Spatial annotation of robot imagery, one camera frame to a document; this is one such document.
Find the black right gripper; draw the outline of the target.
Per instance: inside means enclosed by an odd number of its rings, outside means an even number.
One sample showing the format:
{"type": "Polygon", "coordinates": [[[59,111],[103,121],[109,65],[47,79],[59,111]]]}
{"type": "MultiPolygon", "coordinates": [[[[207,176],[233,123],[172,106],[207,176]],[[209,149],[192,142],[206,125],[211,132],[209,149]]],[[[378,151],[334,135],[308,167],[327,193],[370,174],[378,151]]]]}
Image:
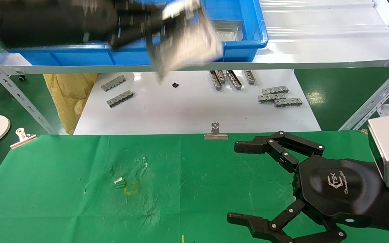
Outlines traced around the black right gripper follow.
{"type": "Polygon", "coordinates": [[[284,131],[235,142],[236,153],[268,154],[287,172],[298,171],[302,200],[294,201],[273,220],[229,212],[227,222],[245,226],[253,238],[272,243],[340,243],[347,234],[336,223],[382,227],[388,214],[382,201],[386,187],[375,163],[313,157],[299,164],[289,152],[311,157],[322,156],[324,149],[319,143],[284,131]],[[315,223],[323,224],[326,231],[297,238],[287,235],[284,227],[303,210],[315,223]]]}

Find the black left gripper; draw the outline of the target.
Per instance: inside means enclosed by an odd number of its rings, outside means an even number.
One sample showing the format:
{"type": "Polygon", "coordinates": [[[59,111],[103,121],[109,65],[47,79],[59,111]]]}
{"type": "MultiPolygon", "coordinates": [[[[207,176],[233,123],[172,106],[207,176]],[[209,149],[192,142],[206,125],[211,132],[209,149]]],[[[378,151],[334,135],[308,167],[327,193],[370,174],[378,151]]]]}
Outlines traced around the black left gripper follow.
{"type": "Polygon", "coordinates": [[[169,23],[163,7],[135,0],[0,0],[0,43],[5,48],[109,38],[110,48],[118,49],[160,32],[169,23]]]}

